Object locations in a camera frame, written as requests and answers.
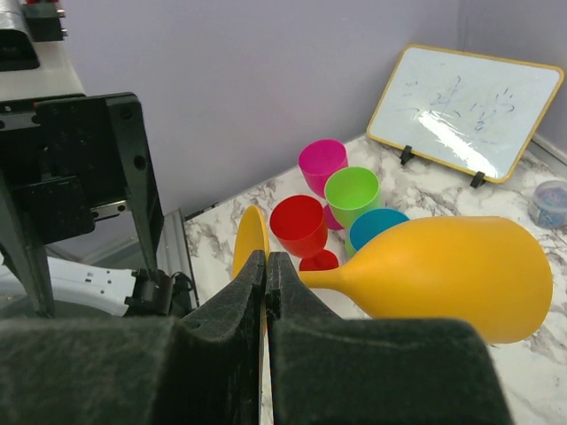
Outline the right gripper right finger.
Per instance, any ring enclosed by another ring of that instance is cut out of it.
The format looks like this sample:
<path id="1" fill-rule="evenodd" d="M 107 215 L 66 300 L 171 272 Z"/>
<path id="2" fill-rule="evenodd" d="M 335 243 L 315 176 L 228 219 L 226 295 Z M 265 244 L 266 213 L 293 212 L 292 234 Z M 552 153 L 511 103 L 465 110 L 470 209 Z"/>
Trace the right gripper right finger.
<path id="1" fill-rule="evenodd" d="M 444 319 L 346 320 L 268 258 L 266 313 L 277 424 L 510 424 L 478 333 Z"/>

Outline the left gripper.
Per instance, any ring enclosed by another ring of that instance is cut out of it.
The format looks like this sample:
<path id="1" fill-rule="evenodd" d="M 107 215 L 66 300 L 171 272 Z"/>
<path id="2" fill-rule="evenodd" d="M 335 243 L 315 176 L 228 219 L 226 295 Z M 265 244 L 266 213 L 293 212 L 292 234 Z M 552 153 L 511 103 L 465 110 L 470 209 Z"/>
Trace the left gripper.
<path id="1" fill-rule="evenodd" d="M 42 243 L 88 234 L 131 211 L 145 268 L 156 278 L 164 216 L 134 94 L 3 101 L 1 169 Z"/>

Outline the blue wine glass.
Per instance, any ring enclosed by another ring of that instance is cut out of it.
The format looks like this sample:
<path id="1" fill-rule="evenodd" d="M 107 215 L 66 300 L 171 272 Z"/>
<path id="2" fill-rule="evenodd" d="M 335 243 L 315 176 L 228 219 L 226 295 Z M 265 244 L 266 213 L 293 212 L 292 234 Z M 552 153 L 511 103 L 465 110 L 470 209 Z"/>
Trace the blue wine glass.
<path id="1" fill-rule="evenodd" d="M 389 228 L 409 221 L 409 217 L 392 208 L 377 208 L 358 217 L 346 235 L 346 254 L 351 258 L 366 243 Z"/>

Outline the magenta wine glass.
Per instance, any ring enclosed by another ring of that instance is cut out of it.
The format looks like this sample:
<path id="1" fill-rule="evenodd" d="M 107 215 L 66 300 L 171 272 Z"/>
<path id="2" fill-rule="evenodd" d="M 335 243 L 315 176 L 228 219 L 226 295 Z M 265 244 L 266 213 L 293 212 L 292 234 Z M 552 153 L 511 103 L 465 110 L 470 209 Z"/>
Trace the magenta wine glass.
<path id="1" fill-rule="evenodd" d="M 300 152 L 298 166 L 307 186 L 325 200 L 327 180 L 335 172 L 348 166 L 346 147 L 335 139 L 311 142 Z"/>

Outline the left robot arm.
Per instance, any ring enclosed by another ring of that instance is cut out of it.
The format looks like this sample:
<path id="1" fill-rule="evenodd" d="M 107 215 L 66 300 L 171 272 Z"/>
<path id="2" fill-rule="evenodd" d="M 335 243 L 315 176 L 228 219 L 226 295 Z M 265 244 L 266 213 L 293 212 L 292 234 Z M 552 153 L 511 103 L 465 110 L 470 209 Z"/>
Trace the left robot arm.
<path id="1" fill-rule="evenodd" d="M 47 246 L 130 213 L 138 270 L 96 267 Z M 115 316 L 174 315 L 198 306 L 184 217 L 163 213 L 131 93 L 63 95 L 1 104 L 1 291 L 42 317 L 58 302 Z"/>

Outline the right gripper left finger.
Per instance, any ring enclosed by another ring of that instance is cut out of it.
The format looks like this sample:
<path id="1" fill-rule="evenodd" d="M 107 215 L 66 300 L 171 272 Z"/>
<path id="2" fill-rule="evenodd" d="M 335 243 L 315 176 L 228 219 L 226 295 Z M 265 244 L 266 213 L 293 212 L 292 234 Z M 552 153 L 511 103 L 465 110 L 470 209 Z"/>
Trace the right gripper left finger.
<path id="1" fill-rule="evenodd" d="M 181 319 L 2 321 L 2 423 L 258 423 L 265 266 Z"/>

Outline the yellow wine glass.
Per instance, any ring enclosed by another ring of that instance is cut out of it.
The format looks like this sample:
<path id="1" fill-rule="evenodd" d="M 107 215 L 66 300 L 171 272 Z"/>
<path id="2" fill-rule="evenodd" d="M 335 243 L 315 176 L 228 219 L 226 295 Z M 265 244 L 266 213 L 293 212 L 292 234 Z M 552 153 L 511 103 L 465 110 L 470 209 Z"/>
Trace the yellow wine glass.
<path id="1" fill-rule="evenodd" d="M 375 319 L 468 322 L 489 344 L 526 339 L 544 322 L 553 275 L 536 238 L 494 216 L 435 216 L 387 229 L 344 265 L 301 271 L 311 289 L 335 290 Z"/>

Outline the red wine glass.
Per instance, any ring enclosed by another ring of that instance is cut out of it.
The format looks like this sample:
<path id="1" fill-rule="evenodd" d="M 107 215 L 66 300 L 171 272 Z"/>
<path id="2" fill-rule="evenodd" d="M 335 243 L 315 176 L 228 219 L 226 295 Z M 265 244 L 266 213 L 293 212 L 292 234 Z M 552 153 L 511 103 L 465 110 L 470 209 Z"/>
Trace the red wine glass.
<path id="1" fill-rule="evenodd" d="M 337 256 L 325 249 L 329 232 L 322 204 L 316 198 L 287 197 L 271 213 L 269 226 L 282 247 L 300 259 L 299 271 L 338 267 Z"/>

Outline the green wine glass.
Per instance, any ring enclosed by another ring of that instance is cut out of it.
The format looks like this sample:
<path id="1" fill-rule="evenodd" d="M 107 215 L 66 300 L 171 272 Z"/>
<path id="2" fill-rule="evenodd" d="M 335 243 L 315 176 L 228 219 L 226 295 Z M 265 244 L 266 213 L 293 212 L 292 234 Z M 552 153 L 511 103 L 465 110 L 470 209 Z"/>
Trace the green wine glass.
<path id="1" fill-rule="evenodd" d="M 335 220 L 350 228 L 364 213 L 383 206 L 378 176 L 362 166 L 348 166 L 326 182 L 324 196 Z"/>

